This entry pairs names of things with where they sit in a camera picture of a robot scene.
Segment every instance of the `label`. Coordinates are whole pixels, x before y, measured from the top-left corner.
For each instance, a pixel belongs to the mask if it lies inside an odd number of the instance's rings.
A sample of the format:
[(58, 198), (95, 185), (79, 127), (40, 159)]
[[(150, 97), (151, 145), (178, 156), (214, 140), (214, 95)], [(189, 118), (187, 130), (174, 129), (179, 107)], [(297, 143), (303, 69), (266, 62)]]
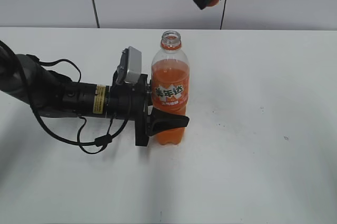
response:
[(94, 106), (93, 106), (94, 114), (103, 114), (105, 89), (106, 86), (103, 85), (97, 85), (96, 87)]
[(152, 82), (152, 100), (165, 106), (183, 105), (189, 99), (189, 77), (174, 84)]

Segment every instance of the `bottle label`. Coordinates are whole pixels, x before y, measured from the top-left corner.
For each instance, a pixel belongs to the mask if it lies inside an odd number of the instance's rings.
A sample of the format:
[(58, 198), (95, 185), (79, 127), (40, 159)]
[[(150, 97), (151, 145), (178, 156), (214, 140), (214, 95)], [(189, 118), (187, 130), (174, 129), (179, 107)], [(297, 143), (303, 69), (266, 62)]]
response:
[(152, 100), (165, 106), (183, 105), (189, 99), (189, 77), (174, 84), (152, 82)]

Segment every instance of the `black wire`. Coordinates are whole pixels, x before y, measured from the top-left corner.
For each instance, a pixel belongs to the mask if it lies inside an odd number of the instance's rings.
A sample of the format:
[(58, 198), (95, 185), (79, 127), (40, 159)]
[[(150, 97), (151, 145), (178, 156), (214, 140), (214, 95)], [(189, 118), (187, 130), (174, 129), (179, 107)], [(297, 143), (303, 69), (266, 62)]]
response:
[(113, 135), (109, 135), (109, 132), (110, 132), (110, 128), (111, 128), (111, 125), (112, 125), (112, 122), (113, 122), (113, 117), (110, 119), (110, 124), (109, 124), (109, 128), (107, 130), (107, 138), (109, 139), (109, 142), (108, 143), (105, 143), (102, 145), (101, 149), (96, 151), (96, 152), (89, 152), (87, 151), (81, 144), (81, 131), (83, 130), (83, 128), (85, 127), (86, 123), (87, 123), (87, 120), (85, 117), (82, 117), (82, 116), (78, 116), (81, 120), (84, 120), (84, 123), (83, 125), (80, 127), (80, 129), (78, 130), (77, 132), (77, 143), (78, 143), (78, 146), (80, 146), (80, 149), (87, 153), (87, 154), (98, 154), (98, 153), (101, 153), (103, 150), (106, 149), (107, 145), (112, 142), (112, 140), (114, 138), (116, 138), (125, 128), (128, 120), (129, 120), (129, 117), (130, 117), (130, 113), (131, 113), (131, 108), (132, 108), (132, 98), (131, 96), (129, 95), (128, 96), (128, 99), (129, 99), (129, 102), (128, 102), (128, 109), (127, 109), (127, 116), (125, 117), (124, 121), (123, 121), (123, 124), (121, 125), (121, 127), (113, 134)]
[(225, 3), (224, 3), (224, 5), (223, 5), (223, 12), (222, 12), (222, 18), (221, 18), (220, 30), (222, 29), (223, 20), (224, 20), (224, 18), (225, 18), (226, 4), (227, 4), (227, 0), (225, 0)]
[(128, 96), (128, 111), (127, 111), (127, 116), (125, 117), (125, 119), (124, 119), (123, 124), (121, 125), (121, 127), (111, 136), (112, 139), (116, 138), (124, 130), (124, 128), (125, 128), (125, 126), (126, 126), (126, 124), (128, 122), (128, 119), (130, 117), (131, 107), (132, 107), (132, 98), (129, 95)]
[[(27, 82), (27, 78), (26, 78), (26, 75), (24, 73), (24, 70), (22, 68), (22, 65), (21, 65), (21, 62), (20, 60), (17, 58), (17, 56), (15, 55), (15, 53), (5, 44), (3, 43), (2, 41), (0, 41), (0, 46), (6, 51), (6, 53), (12, 58), (12, 60), (15, 62), (16, 64), (16, 67), (18, 69), (18, 72), (19, 72), (19, 75), (21, 77), (21, 80), (22, 80), (22, 83), (23, 83), (23, 86), (26, 90), (26, 93), (27, 93), (27, 97), (28, 97), (28, 101), (29, 101), (29, 106), (31, 107), (32, 109), (32, 112), (36, 118), (36, 120), (38, 121), (38, 123), (40, 124), (40, 126), (43, 128), (43, 130), (49, 134), (51, 137), (61, 141), (61, 142), (64, 142), (64, 143), (67, 143), (67, 144), (70, 144), (70, 145), (75, 145), (75, 146), (78, 146), (78, 142), (75, 142), (75, 141), (71, 141), (71, 140), (67, 140), (61, 136), (58, 136), (57, 134), (55, 134), (54, 132), (52, 132), (47, 126), (46, 124), (43, 122), (43, 120), (41, 119), (41, 116), (40, 114), (38, 113), (38, 110), (34, 104), (34, 101), (33, 101), (33, 97), (32, 97), (32, 94), (31, 94), (31, 91), (29, 89), (29, 86), (28, 86), (28, 82)], [(95, 145), (95, 142), (84, 142), (84, 143), (81, 143), (80, 146), (93, 146)]]
[(87, 153), (87, 154), (98, 154), (98, 153), (101, 153), (103, 150), (106, 149), (107, 147), (107, 144), (106, 145), (103, 145), (101, 147), (100, 150), (96, 151), (96, 152), (89, 152), (87, 150), (85, 150), (85, 148), (83, 147), (83, 144), (81, 143), (81, 140), (80, 140), (80, 136), (81, 136), (81, 131), (82, 129), (85, 127), (86, 125), (86, 118), (82, 117), (82, 116), (78, 116), (81, 120), (84, 120), (84, 123), (83, 125), (80, 127), (80, 129), (78, 130), (77, 132), (77, 143), (78, 143), (78, 146), (80, 147), (80, 149), (84, 152), (84, 153)]
[(112, 121), (113, 121), (113, 117), (110, 119), (110, 124), (109, 124), (109, 128), (107, 129), (107, 132), (106, 132), (106, 134), (109, 134), (110, 133), (110, 128), (111, 128), (111, 126), (112, 126)]
[(74, 68), (77, 69), (77, 71), (79, 72), (80, 74), (80, 77), (78, 78), (78, 83), (81, 81), (81, 78), (82, 78), (82, 74), (81, 74), (81, 70), (76, 66), (75, 63), (73, 63), (72, 61), (68, 60), (68, 59), (60, 59), (60, 60), (57, 60), (55, 62), (41, 62), (39, 61), (38, 63), (41, 65), (41, 66), (44, 66), (44, 67), (51, 67), (51, 66), (55, 66), (56, 64), (60, 63), (60, 62), (67, 62), (69, 64), (71, 64)]

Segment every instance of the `orange object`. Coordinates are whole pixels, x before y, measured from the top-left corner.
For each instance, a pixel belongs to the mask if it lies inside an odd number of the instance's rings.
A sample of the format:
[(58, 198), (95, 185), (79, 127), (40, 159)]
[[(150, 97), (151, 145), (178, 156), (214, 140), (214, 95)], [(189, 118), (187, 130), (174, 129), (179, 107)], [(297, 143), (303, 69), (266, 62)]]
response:
[[(164, 33), (161, 47), (152, 63), (153, 106), (164, 112), (185, 115), (190, 67), (186, 55), (181, 51), (180, 34), (169, 36), (168, 32)], [(167, 130), (157, 134), (156, 139), (162, 145), (179, 144), (184, 131), (185, 128)]]
[(211, 2), (208, 4), (208, 7), (213, 7), (217, 5), (220, 2), (220, 0), (211, 0)]

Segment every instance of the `bottle neck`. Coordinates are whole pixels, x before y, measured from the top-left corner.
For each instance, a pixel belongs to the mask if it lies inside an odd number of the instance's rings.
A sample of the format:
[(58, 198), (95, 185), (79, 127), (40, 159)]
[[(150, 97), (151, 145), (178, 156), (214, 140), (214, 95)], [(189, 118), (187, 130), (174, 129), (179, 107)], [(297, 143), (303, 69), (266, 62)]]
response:
[(167, 31), (162, 36), (161, 47), (165, 51), (177, 51), (181, 48), (181, 36), (176, 31)]
[(162, 47), (162, 51), (163, 51), (164, 53), (166, 53), (166, 54), (175, 54), (175, 53), (179, 52), (180, 50), (181, 50), (181, 47), (178, 48), (178, 49), (175, 49), (175, 50), (167, 50), (167, 49), (164, 49), (164, 48)]

